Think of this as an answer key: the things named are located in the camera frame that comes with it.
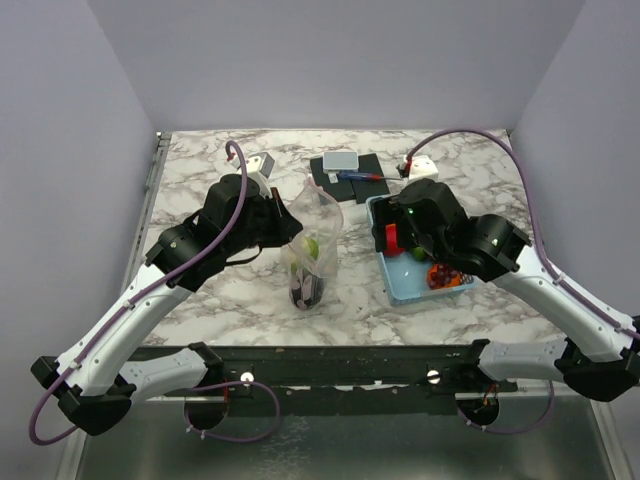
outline light blue plastic tray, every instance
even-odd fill
[[[372,227],[371,202],[385,196],[387,195],[367,199],[367,215],[369,224]],[[403,253],[397,257],[385,257],[382,253],[376,253],[376,255],[378,256],[380,271],[387,289],[389,303],[392,306],[457,295],[476,285],[476,278],[471,277],[470,283],[458,287],[431,290],[427,285],[427,272],[433,266],[432,262],[417,262],[410,253]]]

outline clear plastic bag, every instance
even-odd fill
[[[289,298],[304,310],[317,305],[338,274],[338,237],[344,218],[340,205],[309,177],[287,210],[303,225],[280,250],[289,275]]]

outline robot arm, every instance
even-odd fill
[[[136,305],[129,299],[207,248],[229,222],[240,191],[239,175],[222,177],[209,189],[201,210],[160,235],[127,290],[80,341],[58,358],[41,357],[34,363],[31,371],[42,386],[50,388],[59,382],[52,393],[76,426],[98,435],[120,421],[132,403],[195,387],[207,374],[216,374],[221,361],[202,343],[154,360],[127,360],[165,315],[230,265],[230,257],[248,248],[281,247],[302,231],[302,225],[286,210],[275,188],[269,197],[264,197],[260,186],[249,178],[242,212],[224,240],[200,262],[160,285]],[[106,333],[98,335],[122,308],[126,309],[124,314]],[[93,348],[82,365],[77,365],[75,359],[92,341]]]
[[[528,236],[498,215],[468,217],[449,187],[429,179],[411,183],[394,197],[372,204],[376,250],[386,248],[382,234],[396,224],[398,246],[421,246],[439,263],[493,282],[520,297],[568,339],[547,343],[489,342],[478,367],[488,377],[563,381],[578,393],[610,401],[638,382],[638,345],[634,319],[595,298],[560,272],[548,271]],[[553,264],[551,267],[559,272]],[[605,322],[569,295],[566,286],[617,322]]]

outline wall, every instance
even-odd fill
[[[589,0],[512,136],[556,263],[640,314],[640,3]],[[613,404],[640,477],[640,389]]]
[[[0,64],[0,476],[48,479],[61,449],[28,440],[29,368],[115,299],[155,134],[83,0],[1,2]]]
[[[583,0],[89,0],[158,129],[513,127]]]

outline marble pattern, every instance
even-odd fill
[[[291,201],[309,173],[308,159],[324,150],[348,148],[378,154],[386,174],[427,131],[242,130],[175,133],[145,251],[159,233],[200,208],[209,186],[231,173],[224,143],[236,140],[245,153],[268,151],[276,160],[271,184]],[[507,140],[504,131],[496,132]],[[472,215],[495,212],[530,233],[525,195],[515,166],[488,140],[471,135],[441,138],[425,147],[461,203]],[[400,188],[391,185],[395,193]],[[171,312],[147,345],[398,345],[467,343],[477,338],[521,342],[549,340],[559,332],[513,295],[479,285],[458,297],[392,308],[373,250],[365,207],[341,204],[335,291],[309,311],[289,301],[288,279],[277,250],[210,279]]]

